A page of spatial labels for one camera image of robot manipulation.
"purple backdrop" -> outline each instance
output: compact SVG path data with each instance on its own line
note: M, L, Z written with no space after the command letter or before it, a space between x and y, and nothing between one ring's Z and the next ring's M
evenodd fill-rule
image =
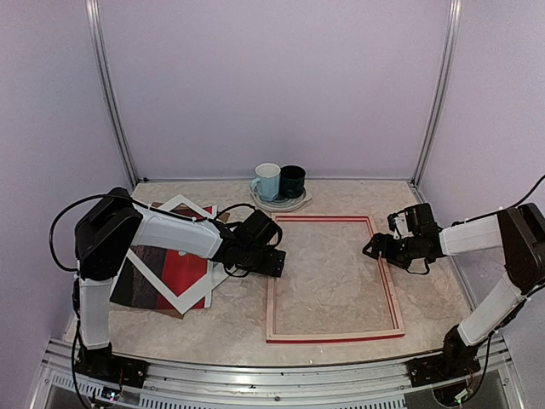
M3 2L0 38L0 406L11 409L25 405L49 337L71 311L72 277L49 255L49 224L74 199L126 179L84 2ZM56 235L70 265L81 211Z
M422 190L443 225L511 205L545 173L545 4L463 2L445 110ZM545 186L532 198L545 211ZM499 251L459 257L482 300ZM505 330L531 408L545 407L545 293Z
M101 2L141 175L410 178L448 1Z

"black mug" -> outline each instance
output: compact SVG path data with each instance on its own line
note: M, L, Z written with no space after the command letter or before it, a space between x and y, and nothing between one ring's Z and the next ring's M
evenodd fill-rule
M295 199L305 192L306 171L294 164L284 166L280 171L280 196Z

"wooden frame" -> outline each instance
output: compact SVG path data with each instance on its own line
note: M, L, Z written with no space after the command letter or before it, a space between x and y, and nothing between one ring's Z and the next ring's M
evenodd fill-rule
M375 223L368 216L326 216L326 215L282 215L273 214L272 219L277 222L363 222L369 229L370 237L376 231ZM378 268L381 282L386 294L388 310L392 319L392 329L382 331L350 332L336 334L277 334L276 333L276 280L269 277L267 283L267 343L350 343L402 337L404 332L403 321L398 300L393 288L392 277L387 263L379 259Z

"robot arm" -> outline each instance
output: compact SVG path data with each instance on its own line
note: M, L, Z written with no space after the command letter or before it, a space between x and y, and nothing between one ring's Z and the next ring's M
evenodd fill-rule
M503 249L506 272L485 300L447 333L442 355L409 363L414 386L463 376L469 368L476 372L479 345L545 284L545 218L535 204L523 204L441 229L429 204L418 204L390 215L388 225L394 235L376 234L363 253L383 256L404 269L414 259L427 265L443 256Z
M113 277L131 245L191 253L226 268L272 277L282 273L285 252L275 249L282 230L260 210L243 222L226 225L133 206L129 193L119 187L109 195L75 229L78 272L74 308L81 322L78 372L112 380L122 370L124 363L112 355L108 315ZM268 244L275 235L277 244Z

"white plate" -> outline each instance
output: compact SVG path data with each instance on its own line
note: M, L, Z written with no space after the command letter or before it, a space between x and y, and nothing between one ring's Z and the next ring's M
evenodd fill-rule
M272 213L285 213L287 211L297 210L313 198L310 192L308 192L306 189L303 194L298 198L280 200L277 199L273 202L266 202L265 200L261 200L261 198L257 194L252 192L252 189L250 189L250 194L257 207L265 211L270 211Z

